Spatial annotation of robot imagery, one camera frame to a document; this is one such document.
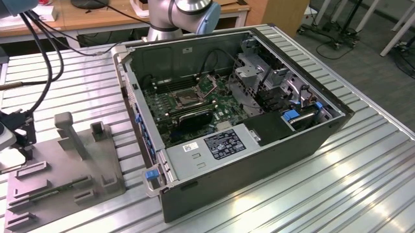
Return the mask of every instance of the motherboard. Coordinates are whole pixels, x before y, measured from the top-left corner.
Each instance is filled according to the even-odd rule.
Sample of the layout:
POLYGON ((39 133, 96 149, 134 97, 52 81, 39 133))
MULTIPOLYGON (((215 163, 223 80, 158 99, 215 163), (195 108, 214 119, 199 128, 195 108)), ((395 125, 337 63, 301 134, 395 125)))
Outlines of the motherboard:
POLYGON ((144 98, 167 147, 239 124, 249 118, 228 76, 207 74, 180 83, 155 80, 144 98))

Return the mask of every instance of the caster wheel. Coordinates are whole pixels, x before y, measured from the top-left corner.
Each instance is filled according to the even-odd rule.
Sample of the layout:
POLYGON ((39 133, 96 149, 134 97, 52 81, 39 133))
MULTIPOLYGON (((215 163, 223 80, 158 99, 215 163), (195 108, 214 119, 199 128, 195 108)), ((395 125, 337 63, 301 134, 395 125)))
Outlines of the caster wheel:
POLYGON ((303 28, 301 28, 301 29, 298 30, 299 35, 303 35, 305 32, 306 32, 306 30, 305 30, 303 28))

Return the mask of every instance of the green circuit board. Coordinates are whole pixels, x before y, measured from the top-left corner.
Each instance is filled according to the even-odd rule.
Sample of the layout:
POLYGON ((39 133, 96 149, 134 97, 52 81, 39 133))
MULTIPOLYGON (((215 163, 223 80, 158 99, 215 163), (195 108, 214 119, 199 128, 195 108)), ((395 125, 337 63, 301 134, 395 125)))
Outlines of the green circuit board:
POLYGON ((216 132, 219 123, 224 122, 234 126, 249 118, 228 90, 227 83, 226 77, 208 78, 206 75, 195 86, 176 91, 156 94, 154 90, 144 90, 146 102, 167 148, 216 132), (214 112, 210 124, 195 131, 178 130, 180 116, 208 109, 214 112))

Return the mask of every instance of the blue release latch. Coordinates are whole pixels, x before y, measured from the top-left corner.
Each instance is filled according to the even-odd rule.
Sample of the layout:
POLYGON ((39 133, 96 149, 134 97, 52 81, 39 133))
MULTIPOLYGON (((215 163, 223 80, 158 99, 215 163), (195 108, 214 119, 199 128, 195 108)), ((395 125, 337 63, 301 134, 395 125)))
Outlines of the blue release latch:
POLYGON ((146 172, 146 179, 148 181, 152 181, 154 179, 156 179, 159 177, 159 171, 156 169, 150 170, 146 172))
POLYGON ((321 102, 317 102, 317 107, 319 108, 319 110, 323 108, 323 104, 321 102))
POLYGON ((290 121, 291 119, 294 119, 294 118, 297 118, 297 117, 299 117, 301 115, 299 115, 299 113, 297 112, 297 110, 290 110, 290 111, 287 111, 287 112, 285 112, 285 115, 283 115, 283 117, 285 117, 285 119, 287 120, 287 121, 290 121))

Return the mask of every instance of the black wire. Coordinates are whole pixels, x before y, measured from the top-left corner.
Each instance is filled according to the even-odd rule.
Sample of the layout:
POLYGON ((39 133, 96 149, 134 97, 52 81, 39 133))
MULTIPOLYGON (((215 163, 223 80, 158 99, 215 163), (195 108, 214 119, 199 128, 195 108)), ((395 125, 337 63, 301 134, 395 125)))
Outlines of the black wire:
MULTIPOLYGON (((84 47, 88 47, 87 44, 84 44, 83 42, 80 42, 75 37, 70 36, 68 34, 63 33, 60 30, 52 28, 46 22, 43 22, 40 19, 39 19, 39 15, 32 11, 30 10, 28 11, 34 17, 38 19, 38 21, 44 25, 44 27, 47 27, 50 30, 55 31, 56 33, 59 33, 60 35, 63 35, 64 37, 67 38, 71 38, 72 40, 75 40, 76 42, 79 42, 79 44, 84 47)), ((90 40, 91 42, 96 43, 94 40, 91 40, 90 38, 84 37, 84 39, 90 40)))
POLYGON ((269 76, 270 76, 271 71, 273 71, 273 66, 271 66, 271 64, 270 64, 270 68, 269 68, 269 70, 267 70, 266 76, 265 76, 265 78, 262 79, 262 81, 261 81, 261 83, 259 83, 259 85, 258 85, 258 90, 257 90, 257 92, 259 91, 259 88, 263 86, 265 82, 267 81, 267 78, 269 78, 269 76))
POLYGON ((112 31, 110 32, 107 41, 106 41, 104 43, 98 43, 96 41, 90 40, 88 38, 86 38, 86 35, 83 35, 84 39, 90 40, 91 42, 96 43, 98 45, 106 45, 106 44, 110 42, 111 36, 112 36, 112 31))
MULTIPOLYGON (((60 51, 59 51, 59 48, 52 40, 52 38, 50 37, 50 32, 48 30, 42 26, 42 24, 34 19, 32 15, 31 14, 26 14, 27 17, 34 21, 34 23, 36 24, 36 26, 39 27, 39 29, 43 31, 43 33, 46 34, 47 36, 47 39, 48 41, 51 42, 54 48, 55 48, 55 51, 58 53, 58 57, 59 57, 59 62, 60 62, 60 70, 59 70, 59 73, 58 75, 55 76, 55 78, 52 79, 52 82, 56 81, 62 76, 63 76, 63 73, 64 73, 64 59, 63 59, 63 56, 60 54, 60 51)), ((38 82, 23 82, 23 86, 31 86, 31 85, 40 85, 40 84, 46 84, 47 81, 38 81, 38 82)))
POLYGON ((95 35, 83 35, 84 37, 90 37, 90 38, 94 38, 98 36, 98 33, 95 33, 95 35))
POLYGON ((67 35, 66 33, 63 33, 62 31, 56 30, 55 28, 52 28, 46 22, 43 22, 40 19, 38 19, 38 21, 43 24, 44 27, 47 27, 48 29, 51 29, 52 31, 58 32, 60 35, 63 35, 64 37, 71 38, 72 40, 78 41, 80 45, 83 46, 88 46, 87 44, 84 44, 83 42, 80 42, 76 38, 74 38, 72 36, 67 35))
POLYGON ((227 51, 224 51, 223 49, 215 48, 215 49, 212 49, 211 51, 208 51, 208 53, 207 53, 207 56, 206 56, 206 58, 204 58, 204 61, 203 61, 202 67, 200 67, 200 71, 199 71, 199 75, 198 75, 199 77, 202 76, 202 73, 203 73, 203 71, 204 71, 204 69, 206 69, 208 57, 210 57, 210 55, 211 55, 215 51, 220 51, 220 52, 224 53, 237 63, 239 63, 238 60, 234 58, 234 56, 232 56, 227 51))
POLYGON ((140 78, 140 80, 142 80, 140 86, 144 85, 144 81, 146 81, 146 78, 147 78, 147 77, 150 77, 150 78, 152 79, 152 78, 154 78, 154 75, 152 75, 152 74, 146 74, 146 75, 140 78))
POLYGON ((128 18, 142 22, 142 23, 146 23, 151 26, 151 23, 150 22, 146 22, 144 20, 136 18, 136 17, 132 17, 130 16, 128 14, 123 13, 122 11, 119 11, 118 9, 115 9, 112 6, 110 6, 108 4, 103 3, 100 0, 92 0, 92 1, 96 1, 98 3, 103 4, 104 6, 107 6, 110 9, 112 9, 114 11, 116 11, 118 13, 120 13, 122 15, 127 16, 128 18))
MULTIPOLYGON (((39 23, 42 23, 40 26, 42 26, 44 29, 46 29, 44 26, 47 26, 51 30, 56 31, 58 33, 60 33, 62 35, 70 37, 71 39, 76 40, 74 37, 68 36, 67 34, 64 34, 63 32, 60 32, 59 30, 56 30, 55 28, 52 28, 50 25, 47 25, 47 24, 39 19, 38 14, 36 14, 36 13, 34 14, 34 13, 35 13, 35 12, 30 12, 30 14, 32 14, 32 17, 36 19, 36 21, 38 21, 39 23)), ((76 52, 78 54, 84 55, 84 56, 99 56, 99 55, 103 55, 103 54, 108 53, 110 50, 111 50, 115 46, 118 46, 120 43, 123 43, 123 42, 120 41, 120 42, 115 43, 106 51, 99 51, 99 52, 96 52, 96 53, 87 54, 87 53, 83 53, 82 51, 76 50, 75 48, 72 48, 72 47, 71 47, 70 45, 67 45, 66 43, 63 43, 63 42, 59 40, 59 38, 58 38, 51 32, 48 32, 48 34, 50 34, 50 36, 52 36, 52 37, 55 38, 55 40, 58 41, 58 43, 60 43, 67 49, 72 50, 74 52, 76 52)))
POLYGON ((325 43, 322 43, 318 47, 317 47, 317 53, 323 57, 323 58, 327 58, 330 60, 339 60, 342 57, 346 56, 346 54, 349 54, 355 48, 351 48, 346 53, 343 53, 339 57, 327 57, 325 56, 321 51, 319 51, 319 48, 323 46, 323 45, 327 45, 329 43, 331 43, 333 41, 327 41, 325 43))
POLYGON ((250 107, 250 108, 261 108, 262 109, 262 107, 253 107, 253 106, 249 106, 249 105, 246 105, 246 104, 243 104, 243 103, 241 103, 242 105, 245 105, 245 106, 247 106, 247 107, 250 107))
POLYGON ((333 12, 330 14, 330 21, 331 21, 331 18, 333 18, 333 15, 335 14, 337 10, 338 10, 338 7, 339 7, 339 4, 341 4, 342 0, 338 1, 337 5, 335 5, 335 8, 333 9, 333 12))
MULTIPOLYGON (((394 52, 399 54, 401 58, 403 58, 403 56, 402 56, 402 54, 401 54, 401 52, 399 52, 398 50, 395 50, 394 52)), ((395 65, 397 65, 398 69, 399 69, 410 78, 415 79, 414 75, 413 75, 411 73, 409 73, 409 72, 401 67, 401 65, 399 65, 399 63, 398 63, 398 59, 397 59, 398 56, 395 56, 393 53, 391 53, 391 56, 393 56, 393 60, 394 60, 394 63, 395 63, 395 65)))
POLYGON ((31 33, 34 35, 34 39, 35 39, 38 48, 40 50, 42 56, 44 57, 46 64, 47 64, 47 84, 46 84, 43 92, 40 94, 39 99, 36 100, 36 102, 35 102, 34 106, 31 107, 31 109, 27 111, 27 114, 31 115, 35 112, 35 110, 38 109, 38 107, 42 104, 42 102, 44 101, 46 96, 47 96, 47 92, 50 91, 50 88, 51 88, 51 83, 52 83, 52 65, 51 65, 50 58, 47 57, 46 49, 44 49, 43 45, 42 45, 40 39, 39 39, 39 37, 36 35, 35 29, 32 28, 32 25, 28 22, 24 14, 20 13, 19 15, 20 15, 23 21, 24 21, 24 24, 26 24, 28 30, 31 31, 31 33))
POLYGON ((399 56, 402 57, 402 59, 406 61, 406 63, 410 65, 410 67, 413 68, 413 69, 415 69, 415 66, 411 64, 411 62, 405 58, 405 56, 402 55, 402 53, 399 53, 398 52, 398 54, 399 54, 399 56))

